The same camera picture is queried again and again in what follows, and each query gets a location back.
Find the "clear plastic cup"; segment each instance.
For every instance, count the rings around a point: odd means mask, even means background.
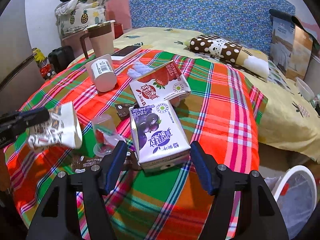
[[[93,148],[95,155],[103,157],[112,153],[118,141],[125,139],[117,133],[112,117],[101,114],[91,120],[97,144]]]

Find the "strawberry milk box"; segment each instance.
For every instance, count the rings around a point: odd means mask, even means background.
[[[164,100],[178,106],[191,93],[186,78],[173,60],[133,80],[130,87],[140,107]]]
[[[135,154],[145,172],[189,159],[190,144],[169,101],[130,110],[130,123]]]

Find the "blue patterned panel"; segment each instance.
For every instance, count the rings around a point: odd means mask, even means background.
[[[129,0],[132,27],[196,30],[240,41],[269,54],[269,9],[295,14],[287,0]]]

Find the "yellow bed sheet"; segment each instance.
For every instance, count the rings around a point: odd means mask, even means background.
[[[114,41],[114,46],[122,49],[140,44],[144,49],[158,49],[199,58],[183,42],[200,34],[202,33],[190,30],[147,27],[125,33]],[[290,93],[275,83],[266,83],[248,73],[244,75],[268,98],[259,125],[259,142],[302,153],[320,163],[320,118],[311,104],[301,97],[294,82],[283,76],[291,88]]]

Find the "polka dot pillow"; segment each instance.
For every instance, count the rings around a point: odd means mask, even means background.
[[[269,76],[267,55],[219,36],[201,34],[191,39],[189,49],[194,53],[208,54],[225,64],[245,68],[260,77]]]

